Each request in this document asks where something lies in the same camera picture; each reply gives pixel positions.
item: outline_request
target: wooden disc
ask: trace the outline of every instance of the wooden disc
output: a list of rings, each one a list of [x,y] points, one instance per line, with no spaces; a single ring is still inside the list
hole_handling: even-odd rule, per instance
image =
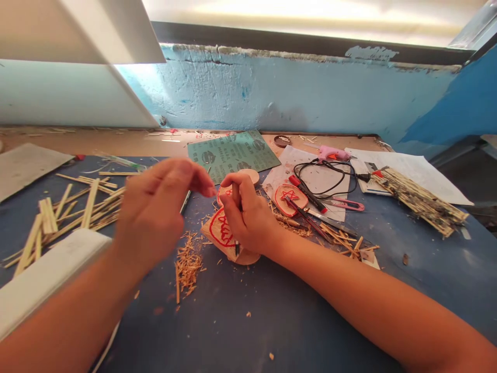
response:
[[[233,187],[231,185],[228,186],[227,188],[223,188],[222,186],[219,187],[219,189],[217,190],[217,204],[220,207],[223,207],[223,202],[221,202],[221,199],[219,198],[219,195],[220,194],[231,195],[232,191],[233,191]]]
[[[276,203],[278,210],[281,211],[281,213],[287,218],[295,216],[297,212],[285,201],[285,195],[290,197],[291,200],[300,208],[304,208],[307,206],[307,203],[309,203],[307,196],[296,186],[281,184],[278,189],[276,189],[276,193],[274,194],[274,202]]]
[[[251,168],[244,168],[244,169],[241,169],[238,172],[241,173],[241,174],[247,174],[247,175],[249,175],[250,179],[252,180],[252,182],[254,183],[254,185],[259,182],[259,173],[256,170],[253,170]]]

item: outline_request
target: red star drawing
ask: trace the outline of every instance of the red star drawing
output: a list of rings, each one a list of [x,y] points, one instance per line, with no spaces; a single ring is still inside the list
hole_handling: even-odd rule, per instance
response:
[[[283,192],[281,199],[285,199],[285,197],[288,197],[291,200],[299,199],[299,196],[295,194],[294,190],[290,190],[289,192]]]

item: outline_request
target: hand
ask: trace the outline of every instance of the hand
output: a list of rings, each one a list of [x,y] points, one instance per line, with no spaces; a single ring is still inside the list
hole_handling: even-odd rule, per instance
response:
[[[167,159],[130,178],[112,250],[146,272],[166,258],[183,233],[181,206],[188,190],[216,194],[207,172],[186,158]]]
[[[268,256],[272,249],[280,245],[287,231],[278,224],[266,199],[255,193],[248,175],[228,174],[221,186],[228,187],[232,183],[240,186],[243,212],[240,212],[233,198],[220,195],[231,232],[244,248]]]

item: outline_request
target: white paper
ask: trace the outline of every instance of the white paper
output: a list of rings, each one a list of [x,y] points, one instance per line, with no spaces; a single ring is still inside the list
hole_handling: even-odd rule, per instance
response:
[[[311,154],[303,150],[295,149],[292,146],[287,146],[283,153],[281,153],[279,160],[281,165],[274,167],[268,174],[267,178],[262,183],[262,187],[266,194],[274,202],[274,192],[281,184],[291,184],[288,178],[294,175],[294,166],[299,163],[306,163],[316,159],[316,154]],[[349,172],[350,167],[338,165],[337,168]],[[309,166],[302,171],[301,178],[307,184],[309,190],[313,193],[323,192],[324,190],[332,187],[341,179],[342,174],[326,167]],[[333,190],[326,194],[333,194],[337,192],[347,192],[349,186],[350,176],[345,175],[343,181]],[[347,194],[343,193],[337,195],[339,198],[347,199]],[[326,201],[323,204],[328,208],[325,216],[338,221],[345,221],[345,209],[328,205]],[[310,209],[319,212],[314,205],[308,204]]]
[[[467,199],[449,179],[433,167],[423,156],[350,148],[346,148],[345,151],[357,157],[357,159],[352,160],[351,163],[358,174],[371,172],[371,167],[368,167],[366,163],[374,164],[377,169],[390,166],[445,202],[454,205],[474,205],[474,203]],[[368,188],[378,189],[380,190],[380,193],[381,190],[384,191],[383,187],[376,182],[373,184],[369,183]]]

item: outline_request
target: paper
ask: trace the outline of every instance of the paper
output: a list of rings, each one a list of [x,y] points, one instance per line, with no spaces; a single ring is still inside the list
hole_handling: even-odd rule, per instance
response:
[[[0,202],[72,158],[29,143],[0,155]]]
[[[259,172],[280,164],[259,131],[188,144],[188,156],[206,170],[211,168],[209,175],[214,184],[243,168]]]
[[[356,160],[351,160],[357,174],[367,174],[385,166],[390,166],[445,202],[454,205],[474,206],[474,203],[467,199],[449,179],[433,167],[423,156],[349,148],[346,148],[345,151],[357,157]],[[360,185],[365,193],[390,195],[374,181],[367,184],[363,182]]]
[[[317,156],[315,154],[295,149],[292,146],[287,146],[279,158],[281,166],[273,168],[262,183],[262,187],[269,198],[274,201],[274,193],[281,184],[291,184],[288,181],[288,178],[294,174],[294,166],[296,164],[306,163],[316,158]],[[349,167],[347,166],[339,165],[336,167],[349,172]],[[317,193],[323,192],[337,184],[342,178],[342,174],[327,167],[309,166],[302,171],[301,178],[305,181],[311,192]],[[326,194],[343,192],[343,194],[340,194],[337,197],[347,199],[346,192],[348,191],[349,181],[350,176],[345,175],[343,181]],[[328,211],[324,214],[325,216],[341,222],[345,221],[345,209],[328,205],[326,204],[326,201],[322,202],[328,208]],[[310,209],[319,212],[313,204],[309,203],[307,206]]]

